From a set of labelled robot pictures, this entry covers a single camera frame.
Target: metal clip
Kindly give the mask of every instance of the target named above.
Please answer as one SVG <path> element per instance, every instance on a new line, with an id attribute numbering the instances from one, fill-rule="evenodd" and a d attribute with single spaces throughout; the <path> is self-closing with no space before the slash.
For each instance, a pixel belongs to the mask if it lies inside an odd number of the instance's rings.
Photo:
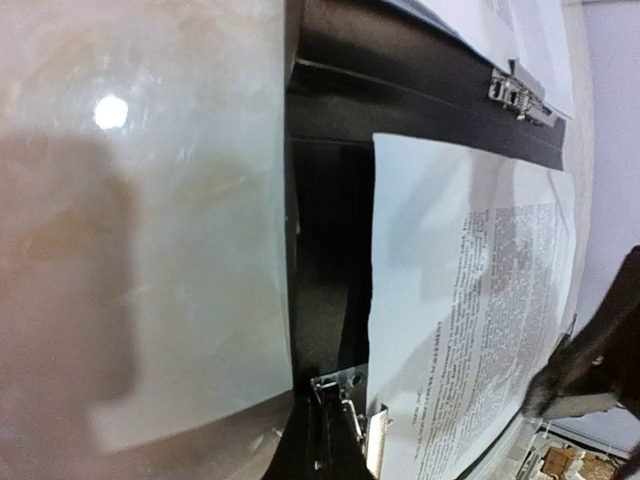
<path id="1" fill-rule="evenodd" d="M 491 74 L 489 98 L 502 104 L 502 108 L 514 110 L 517 119 L 537 125 L 553 127 L 558 116 L 544 104 L 544 88 L 517 60 L 511 62 L 511 74 L 497 69 Z"/>
<path id="2" fill-rule="evenodd" d="M 380 478 L 382 456 L 387 436 L 389 409 L 382 405 L 380 412 L 366 418 L 357 411 L 364 411 L 367 382 L 367 366 L 347 368 L 338 372 L 311 379 L 311 388 L 318 404 L 328 391 L 337 389 L 343 411 L 347 414 L 353 435 L 362 449 L 367 468 L 376 478 Z"/>

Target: silver clip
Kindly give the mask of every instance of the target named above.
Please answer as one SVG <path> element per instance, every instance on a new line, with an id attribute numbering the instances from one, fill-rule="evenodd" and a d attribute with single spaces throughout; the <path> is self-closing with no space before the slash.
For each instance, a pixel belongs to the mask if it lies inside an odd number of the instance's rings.
<path id="1" fill-rule="evenodd" d="M 517 60 L 511 60 L 510 65 L 510 75 L 493 70 L 489 98 L 514 110 L 520 121 L 553 127 L 558 116 L 544 104 L 544 87 Z"/>
<path id="2" fill-rule="evenodd" d="M 323 390 L 338 389 L 342 408 L 347 413 L 353 435 L 362 448 L 367 468 L 376 479 L 379 479 L 387 427 L 391 422 L 389 409 L 384 405 L 380 412 L 369 419 L 357 413 L 356 406 L 359 408 L 365 406 L 367 373 L 366 365 L 347 368 L 312 378 L 311 388 L 320 405 L 322 405 Z"/>
<path id="3" fill-rule="evenodd" d="M 367 468 L 376 479 L 379 479 L 382 473 L 384 444 L 387 439 L 387 428 L 390 423 L 389 409 L 384 405 L 382 405 L 381 408 L 378 413 L 369 418 L 365 447 Z"/>

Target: paper document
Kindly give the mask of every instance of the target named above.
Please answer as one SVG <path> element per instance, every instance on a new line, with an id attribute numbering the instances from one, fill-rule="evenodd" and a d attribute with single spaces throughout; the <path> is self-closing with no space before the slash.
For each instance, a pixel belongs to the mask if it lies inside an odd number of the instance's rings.
<path id="1" fill-rule="evenodd" d="M 573 118 L 573 82 L 560 0 L 387 0 L 462 40 L 505 73 L 509 60 L 542 84 L 545 103 Z"/>
<path id="2" fill-rule="evenodd" d="M 370 411 L 393 419 L 386 480 L 451 480 L 517 412 L 560 335 L 569 174 L 374 135 Z"/>

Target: black object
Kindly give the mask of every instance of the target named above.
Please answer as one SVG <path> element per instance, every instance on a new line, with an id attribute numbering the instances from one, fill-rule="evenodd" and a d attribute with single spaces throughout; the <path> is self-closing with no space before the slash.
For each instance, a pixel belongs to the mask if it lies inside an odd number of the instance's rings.
<path id="1" fill-rule="evenodd" d="M 565 124 L 517 121 L 488 99 L 489 63 L 381 0 L 289 0 L 286 33 L 296 404 L 264 478 L 369 479 L 339 395 L 316 403 L 309 379 L 368 362 L 373 133 L 446 141 L 562 169 Z"/>
<path id="2" fill-rule="evenodd" d="M 262 480 L 373 480 L 348 415 L 338 391 L 297 397 Z"/>
<path id="3" fill-rule="evenodd" d="M 613 284 L 593 318 L 531 380 L 523 412 L 549 417 L 569 404 L 575 415 L 600 410 L 602 394 L 609 394 L 640 418 L 640 246 L 624 259 Z M 618 472 L 629 478 L 640 470 L 640 444 Z"/>

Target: white wall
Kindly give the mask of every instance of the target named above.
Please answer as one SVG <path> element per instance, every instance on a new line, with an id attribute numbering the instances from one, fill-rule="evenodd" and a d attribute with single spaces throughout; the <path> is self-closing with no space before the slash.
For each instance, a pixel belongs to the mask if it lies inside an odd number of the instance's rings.
<path id="1" fill-rule="evenodd" d="M 597 309 L 623 257 L 640 244 L 640 3 L 585 7 L 596 123 L 591 233 L 579 326 Z M 630 450 L 640 422 L 624 411 L 562 422 Z"/>
<path id="2" fill-rule="evenodd" d="M 291 388 L 283 17 L 0 3 L 0 479 L 114 479 L 113 451 Z M 158 471 L 246 476 L 279 426 L 251 423 L 208 459 L 210 433 L 180 437 Z"/>

